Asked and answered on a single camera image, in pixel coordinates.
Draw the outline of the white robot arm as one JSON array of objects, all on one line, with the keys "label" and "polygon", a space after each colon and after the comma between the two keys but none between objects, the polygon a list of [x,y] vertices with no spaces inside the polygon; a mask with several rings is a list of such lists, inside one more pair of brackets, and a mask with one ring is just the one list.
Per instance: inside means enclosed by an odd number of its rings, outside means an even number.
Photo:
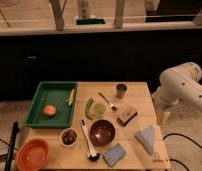
[{"label": "white robot arm", "polygon": [[169,118],[167,108],[184,100],[202,112],[201,67],[194,62],[186,62],[164,70],[160,76],[160,86],[152,94],[157,124],[162,125]]}]

